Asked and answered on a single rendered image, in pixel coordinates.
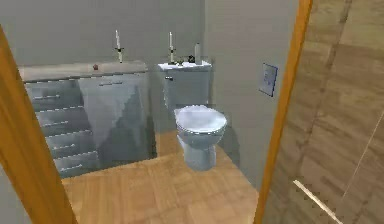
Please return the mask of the white toilet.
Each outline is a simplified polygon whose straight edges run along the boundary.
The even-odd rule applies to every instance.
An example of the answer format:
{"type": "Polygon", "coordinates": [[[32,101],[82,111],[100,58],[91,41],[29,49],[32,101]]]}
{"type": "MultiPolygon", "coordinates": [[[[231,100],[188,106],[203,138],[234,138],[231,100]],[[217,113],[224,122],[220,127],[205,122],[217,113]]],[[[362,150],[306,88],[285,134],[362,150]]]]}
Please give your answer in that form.
{"type": "Polygon", "coordinates": [[[215,146],[223,138],[227,118],[210,104],[213,66],[183,62],[159,63],[164,104],[174,118],[177,140],[184,162],[195,171],[208,171],[216,165],[215,146]]]}

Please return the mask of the white candle on holder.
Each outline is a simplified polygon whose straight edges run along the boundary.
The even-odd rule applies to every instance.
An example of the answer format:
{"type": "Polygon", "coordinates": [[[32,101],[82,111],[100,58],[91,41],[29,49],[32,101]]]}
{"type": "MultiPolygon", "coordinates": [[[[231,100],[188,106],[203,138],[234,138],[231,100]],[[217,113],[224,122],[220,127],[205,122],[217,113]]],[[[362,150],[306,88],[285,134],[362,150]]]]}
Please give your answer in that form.
{"type": "Polygon", "coordinates": [[[175,60],[174,60],[174,46],[173,46],[173,34],[172,32],[169,32],[169,62],[168,64],[174,65],[175,60]]]}
{"type": "Polygon", "coordinates": [[[118,60],[119,60],[119,63],[123,63],[122,51],[123,51],[124,48],[121,47],[120,36],[119,36],[118,30],[115,30],[115,37],[116,37],[116,48],[115,49],[118,52],[118,60]]]}

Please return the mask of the grey bathroom cabinet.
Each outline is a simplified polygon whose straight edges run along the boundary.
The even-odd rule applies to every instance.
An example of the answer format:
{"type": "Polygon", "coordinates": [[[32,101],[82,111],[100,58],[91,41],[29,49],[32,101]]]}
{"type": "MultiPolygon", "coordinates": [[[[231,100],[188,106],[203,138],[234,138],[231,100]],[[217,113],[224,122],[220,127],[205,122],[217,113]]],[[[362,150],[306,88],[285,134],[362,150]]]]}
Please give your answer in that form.
{"type": "Polygon", "coordinates": [[[61,178],[156,156],[144,62],[21,66],[19,73],[61,178]]]}

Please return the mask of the brown wooden room door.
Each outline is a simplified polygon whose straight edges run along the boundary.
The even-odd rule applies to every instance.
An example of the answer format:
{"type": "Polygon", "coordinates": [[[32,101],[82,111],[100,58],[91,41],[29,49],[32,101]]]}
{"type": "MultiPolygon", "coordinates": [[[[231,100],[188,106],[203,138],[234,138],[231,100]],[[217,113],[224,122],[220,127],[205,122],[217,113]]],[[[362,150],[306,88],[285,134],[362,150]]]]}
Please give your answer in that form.
{"type": "Polygon", "coordinates": [[[312,0],[255,224],[384,224],[384,0],[312,0]]]}

